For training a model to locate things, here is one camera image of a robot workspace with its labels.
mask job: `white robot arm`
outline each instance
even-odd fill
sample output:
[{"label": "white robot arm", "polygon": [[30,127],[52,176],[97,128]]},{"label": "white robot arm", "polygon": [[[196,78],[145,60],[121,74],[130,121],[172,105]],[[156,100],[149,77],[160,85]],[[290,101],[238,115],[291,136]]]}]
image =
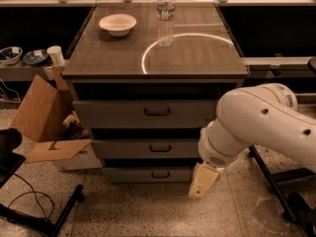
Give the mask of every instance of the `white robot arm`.
[{"label": "white robot arm", "polygon": [[244,149],[261,145],[316,173],[316,121],[297,112],[296,97],[281,84],[238,88],[221,97],[217,119],[200,132],[190,197],[201,198],[216,180],[216,168]]}]

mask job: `white bowl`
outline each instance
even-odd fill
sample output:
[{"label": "white bowl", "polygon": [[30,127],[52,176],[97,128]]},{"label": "white bowl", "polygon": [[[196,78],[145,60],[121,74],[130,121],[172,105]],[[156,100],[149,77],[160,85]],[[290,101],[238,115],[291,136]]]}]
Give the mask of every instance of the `white bowl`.
[{"label": "white bowl", "polygon": [[17,46],[10,46],[0,50],[0,62],[13,65],[20,61],[22,49]]},{"label": "white bowl", "polygon": [[113,14],[103,18],[99,26],[107,30],[111,36],[122,37],[136,25],[136,19],[127,14]]}]

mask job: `white bottle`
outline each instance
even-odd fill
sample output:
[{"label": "white bottle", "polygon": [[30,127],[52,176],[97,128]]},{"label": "white bottle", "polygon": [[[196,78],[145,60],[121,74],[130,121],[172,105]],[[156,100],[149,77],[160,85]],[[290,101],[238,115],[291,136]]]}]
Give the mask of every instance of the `white bottle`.
[{"label": "white bottle", "polygon": [[174,39],[175,0],[157,0],[157,43],[170,46]]}]

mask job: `speckled floor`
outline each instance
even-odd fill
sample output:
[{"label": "speckled floor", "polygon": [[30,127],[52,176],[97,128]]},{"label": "speckled floor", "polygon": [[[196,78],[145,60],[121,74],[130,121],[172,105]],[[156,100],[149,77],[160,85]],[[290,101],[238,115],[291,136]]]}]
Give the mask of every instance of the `speckled floor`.
[{"label": "speckled floor", "polygon": [[[316,116],[316,105],[300,109]],[[0,110],[0,128],[10,126],[15,108]],[[27,155],[33,142],[24,138],[16,152]],[[272,172],[298,167],[290,159],[258,148]],[[109,184],[101,169],[58,172],[51,162],[25,163],[16,172],[36,191],[54,201],[51,216],[55,222],[74,188],[84,187],[85,200],[76,203],[60,237],[108,236],[216,236],[216,237],[298,237],[303,236],[293,224],[283,220],[283,209],[254,159],[243,152],[238,160],[222,171],[207,196],[201,200],[188,197],[189,183]],[[316,205],[316,178],[306,178],[280,185],[287,194],[300,192],[311,206]],[[6,206],[30,188],[12,177],[0,190],[0,202]],[[39,195],[49,214],[49,200]],[[42,217],[34,195],[16,200],[12,208]],[[0,218],[0,236],[36,237],[35,231]]]}]

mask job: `drawer handle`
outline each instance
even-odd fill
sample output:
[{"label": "drawer handle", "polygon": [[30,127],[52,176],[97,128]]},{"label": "drawer handle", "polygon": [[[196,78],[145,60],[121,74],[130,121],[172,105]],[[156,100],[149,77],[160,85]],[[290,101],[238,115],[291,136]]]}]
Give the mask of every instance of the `drawer handle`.
[{"label": "drawer handle", "polygon": [[152,178],[170,178],[170,172],[168,171],[167,173],[154,173],[151,172]]},{"label": "drawer handle", "polygon": [[164,111],[150,111],[147,108],[144,108],[144,113],[147,116],[167,116],[171,113],[171,110],[170,110],[170,108],[167,108]]},{"label": "drawer handle", "polygon": [[166,147],[161,147],[161,148],[154,147],[154,146],[150,145],[149,146],[149,150],[151,152],[170,152],[171,151],[171,145],[168,145]]}]

